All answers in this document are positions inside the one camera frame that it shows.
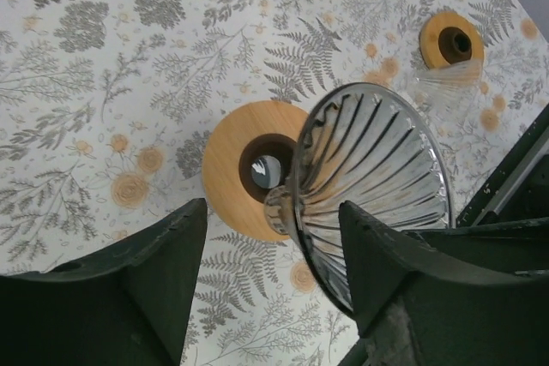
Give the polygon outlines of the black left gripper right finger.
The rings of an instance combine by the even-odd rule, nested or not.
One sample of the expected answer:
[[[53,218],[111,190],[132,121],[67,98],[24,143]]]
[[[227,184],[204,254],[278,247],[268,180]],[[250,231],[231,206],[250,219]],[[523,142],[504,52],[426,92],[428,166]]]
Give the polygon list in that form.
[[[548,221],[396,231],[339,209],[352,317],[346,365],[545,365]]]

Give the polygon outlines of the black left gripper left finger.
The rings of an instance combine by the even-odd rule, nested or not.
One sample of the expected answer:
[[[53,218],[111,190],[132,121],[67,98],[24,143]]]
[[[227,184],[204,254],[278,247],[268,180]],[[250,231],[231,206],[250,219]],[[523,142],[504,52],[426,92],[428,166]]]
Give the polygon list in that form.
[[[207,211],[195,199],[50,272],[2,277],[2,364],[179,364]]]

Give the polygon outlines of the clear glass dripper cone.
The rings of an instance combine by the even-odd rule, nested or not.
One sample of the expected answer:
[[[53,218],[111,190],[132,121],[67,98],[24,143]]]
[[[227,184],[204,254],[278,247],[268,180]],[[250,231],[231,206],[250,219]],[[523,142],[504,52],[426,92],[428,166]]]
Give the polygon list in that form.
[[[325,296],[351,315],[339,222],[345,201],[398,231],[455,226],[437,140],[386,87],[354,82],[325,95],[299,133],[286,181],[263,203],[270,228],[299,246]]]

